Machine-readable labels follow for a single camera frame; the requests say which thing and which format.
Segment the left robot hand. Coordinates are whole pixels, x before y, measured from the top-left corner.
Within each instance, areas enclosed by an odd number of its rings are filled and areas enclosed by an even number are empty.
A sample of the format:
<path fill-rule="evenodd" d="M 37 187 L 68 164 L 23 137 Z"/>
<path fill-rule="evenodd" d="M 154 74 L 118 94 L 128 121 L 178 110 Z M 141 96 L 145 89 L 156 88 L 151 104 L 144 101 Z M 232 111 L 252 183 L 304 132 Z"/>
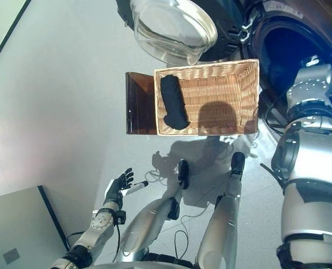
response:
<path fill-rule="evenodd" d="M 134 172 L 128 168 L 116 179 L 113 179 L 105 191 L 104 203 L 115 202 L 120 208 L 123 206 L 123 198 L 133 194 L 149 185 L 147 180 L 134 183 Z"/>

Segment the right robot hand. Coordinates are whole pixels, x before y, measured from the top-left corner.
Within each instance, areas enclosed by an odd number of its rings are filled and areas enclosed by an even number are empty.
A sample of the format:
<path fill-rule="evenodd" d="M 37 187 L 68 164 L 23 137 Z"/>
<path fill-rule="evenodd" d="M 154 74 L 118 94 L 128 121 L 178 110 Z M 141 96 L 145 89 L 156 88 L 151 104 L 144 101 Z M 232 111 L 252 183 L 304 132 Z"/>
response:
<path fill-rule="evenodd" d="M 301 61 L 301 67 L 307 68 L 307 67 L 311 67 L 311 66 L 316 66 L 320 63 L 322 63 L 321 58 L 318 55 L 312 55 Z"/>

